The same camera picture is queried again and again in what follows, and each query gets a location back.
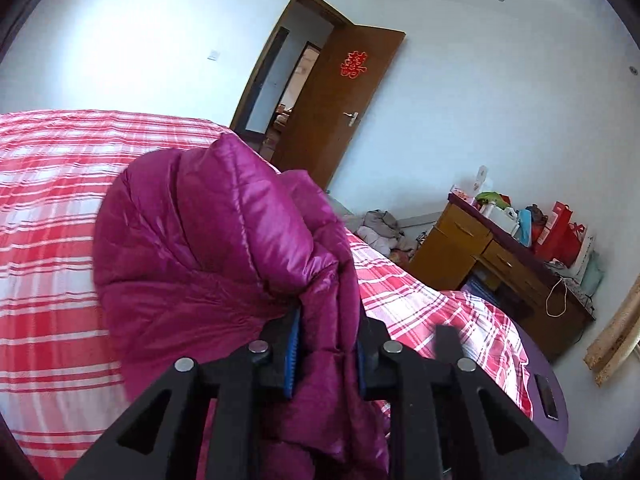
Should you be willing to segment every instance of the purple puffer jacket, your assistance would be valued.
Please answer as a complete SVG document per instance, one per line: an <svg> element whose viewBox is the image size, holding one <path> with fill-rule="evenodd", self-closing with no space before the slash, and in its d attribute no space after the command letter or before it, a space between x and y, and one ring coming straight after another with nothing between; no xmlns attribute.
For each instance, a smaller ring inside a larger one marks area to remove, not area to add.
<svg viewBox="0 0 640 480"><path fill-rule="evenodd" d="M356 387L351 251L306 172L276 174L233 135L141 156L102 202L94 280L130 399L180 356L226 357L299 297L309 354L267 414L262 476L386 478L382 414Z"/></svg>

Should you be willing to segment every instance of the curtain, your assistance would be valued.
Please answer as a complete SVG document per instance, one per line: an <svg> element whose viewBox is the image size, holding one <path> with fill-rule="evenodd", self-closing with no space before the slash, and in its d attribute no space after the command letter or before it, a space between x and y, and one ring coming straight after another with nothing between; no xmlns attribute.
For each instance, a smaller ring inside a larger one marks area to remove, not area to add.
<svg viewBox="0 0 640 480"><path fill-rule="evenodd" d="M616 315L587 350L584 362L602 386L640 342L640 275Z"/></svg>

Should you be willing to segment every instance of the silver door handle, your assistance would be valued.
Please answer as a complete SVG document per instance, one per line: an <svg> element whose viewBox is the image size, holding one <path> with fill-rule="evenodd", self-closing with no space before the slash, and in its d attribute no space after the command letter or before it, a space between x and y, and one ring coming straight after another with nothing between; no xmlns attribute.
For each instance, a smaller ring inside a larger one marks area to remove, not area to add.
<svg viewBox="0 0 640 480"><path fill-rule="evenodd" d="M353 114L348 114L347 112L342 112L342 114L351 118L351 121L349 121L349 126L353 126L353 124L355 123L356 119L358 118L358 113L357 112L354 112Z"/></svg>

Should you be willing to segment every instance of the white cord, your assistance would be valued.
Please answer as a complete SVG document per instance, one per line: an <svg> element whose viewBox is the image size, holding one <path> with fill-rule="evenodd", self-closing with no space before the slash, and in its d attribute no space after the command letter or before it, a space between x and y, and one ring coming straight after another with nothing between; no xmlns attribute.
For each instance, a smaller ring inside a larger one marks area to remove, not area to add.
<svg viewBox="0 0 640 480"><path fill-rule="evenodd" d="M557 314L557 315L556 314L549 314L549 298L551 298L551 295L554 293L554 289L556 288L556 286L559 285L560 282L562 282L562 284L564 285L564 310L560 314ZM564 280L562 278L560 278L558 280L558 282L553 287L551 287L551 292L549 292L549 295L546 297L546 302L545 302L545 304L546 304L546 314L549 317L560 317L560 316L562 316L562 314L564 314L566 312L566 291L567 291L566 283L564 282Z"/></svg>

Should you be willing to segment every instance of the open door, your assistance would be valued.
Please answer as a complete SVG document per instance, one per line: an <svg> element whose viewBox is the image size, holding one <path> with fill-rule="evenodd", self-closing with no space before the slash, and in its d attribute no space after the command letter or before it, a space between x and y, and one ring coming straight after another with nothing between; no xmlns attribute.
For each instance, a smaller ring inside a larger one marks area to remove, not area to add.
<svg viewBox="0 0 640 480"><path fill-rule="evenodd" d="M296 100L271 163L280 171L307 170L326 189L404 37L404 32L386 28L335 28Z"/></svg>

